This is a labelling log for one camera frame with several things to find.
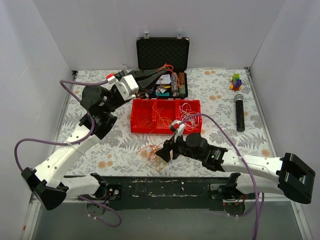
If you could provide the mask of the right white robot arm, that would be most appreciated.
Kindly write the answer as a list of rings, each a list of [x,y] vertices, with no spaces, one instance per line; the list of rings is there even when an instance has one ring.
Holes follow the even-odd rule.
[[[230,173],[229,182],[221,189],[227,199],[259,192],[283,195],[301,204],[312,201],[316,173],[293,153],[240,157],[233,150],[210,145],[200,133],[191,133],[186,138],[174,135],[155,154],[167,163],[184,156],[200,161],[210,171]]]

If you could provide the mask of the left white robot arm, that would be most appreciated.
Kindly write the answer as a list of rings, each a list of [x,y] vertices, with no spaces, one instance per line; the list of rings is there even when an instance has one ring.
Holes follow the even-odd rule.
[[[101,82],[78,82],[84,86],[78,100],[86,110],[72,134],[46,160],[34,168],[27,167],[21,176],[29,189],[47,210],[57,208],[66,198],[90,195],[101,200],[107,195],[107,183],[97,173],[66,178],[69,169],[93,146],[98,144],[113,128],[117,117],[112,113],[146,93],[168,70],[121,70]]]

